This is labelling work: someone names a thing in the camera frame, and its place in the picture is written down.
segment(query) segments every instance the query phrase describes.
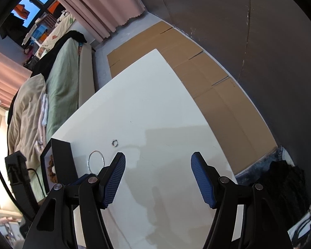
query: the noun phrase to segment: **cardboard sheet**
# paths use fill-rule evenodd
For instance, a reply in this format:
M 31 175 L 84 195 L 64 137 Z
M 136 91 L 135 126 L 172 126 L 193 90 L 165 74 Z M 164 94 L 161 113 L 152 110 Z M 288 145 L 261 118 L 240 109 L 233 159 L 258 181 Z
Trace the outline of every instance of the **cardboard sheet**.
M 234 174 L 276 147 L 264 120 L 235 81 L 199 46 L 164 22 L 107 56 L 112 77 L 153 49 L 166 59 L 195 100 Z

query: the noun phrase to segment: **floor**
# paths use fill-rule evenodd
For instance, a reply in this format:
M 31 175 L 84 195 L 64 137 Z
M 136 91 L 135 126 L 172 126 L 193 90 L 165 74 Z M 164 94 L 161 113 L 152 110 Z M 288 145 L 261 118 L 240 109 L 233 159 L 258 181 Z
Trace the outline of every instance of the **floor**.
M 158 23 L 159 21 L 161 21 L 160 18 L 147 12 L 129 24 L 126 24 L 123 27 L 118 27 L 117 31 L 109 39 L 101 42 L 96 47 L 94 56 L 94 64 L 96 65 L 94 72 L 95 80 L 98 79 L 98 87 L 97 83 L 95 83 L 96 90 L 102 88 L 112 79 L 107 55 L 110 54 L 114 49 L 121 46 L 123 43 L 127 42 L 129 39 L 150 28 L 152 25 Z

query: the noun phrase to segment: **blue gripper pad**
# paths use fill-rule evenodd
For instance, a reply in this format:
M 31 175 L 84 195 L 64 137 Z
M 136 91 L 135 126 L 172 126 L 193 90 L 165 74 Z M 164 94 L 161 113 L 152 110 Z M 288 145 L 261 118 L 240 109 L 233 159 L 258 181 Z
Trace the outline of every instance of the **blue gripper pad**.
M 198 157 L 195 154 L 191 156 L 191 169 L 194 173 L 199 190 L 203 196 L 205 203 L 207 203 L 210 208 L 214 208 L 216 200 L 213 193 L 213 184 L 207 177 L 206 171 L 202 167 L 201 163 L 198 160 Z
M 124 156 L 124 154 L 122 154 L 104 189 L 103 204 L 106 208 L 108 207 L 109 204 L 113 203 L 116 191 L 119 187 L 125 168 L 126 168 L 126 157 Z

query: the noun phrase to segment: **table top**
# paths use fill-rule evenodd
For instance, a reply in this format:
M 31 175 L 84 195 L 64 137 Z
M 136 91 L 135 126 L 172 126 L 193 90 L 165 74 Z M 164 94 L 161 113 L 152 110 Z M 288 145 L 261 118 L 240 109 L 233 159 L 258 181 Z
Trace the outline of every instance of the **table top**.
M 98 150 L 108 166 L 117 152 L 126 169 L 113 204 L 102 215 L 114 248 L 202 248 L 215 210 L 204 203 L 190 158 L 201 152 L 220 175 L 234 174 L 211 128 L 157 50 L 121 72 L 53 135 L 71 143 L 78 176 L 90 173 Z M 117 139 L 117 147 L 112 141 Z M 94 173 L 103 167 L 91 156 Z M 84 245 L 78 209 L 75 227 Z M 238 207 L 233 240 L 240 237 Z

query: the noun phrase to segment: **pink curtain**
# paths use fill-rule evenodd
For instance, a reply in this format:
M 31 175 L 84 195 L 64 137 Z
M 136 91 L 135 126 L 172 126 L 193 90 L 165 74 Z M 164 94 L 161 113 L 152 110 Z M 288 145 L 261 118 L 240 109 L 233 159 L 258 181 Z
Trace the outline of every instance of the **pink curtain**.
M 144 11 L 140 0 L 58 0 L 76 20 L 101 42 L 132 17 Z
M 0 52 L 0 105 L 9 107 L 17 90 L 30 75 L 30 70 Z

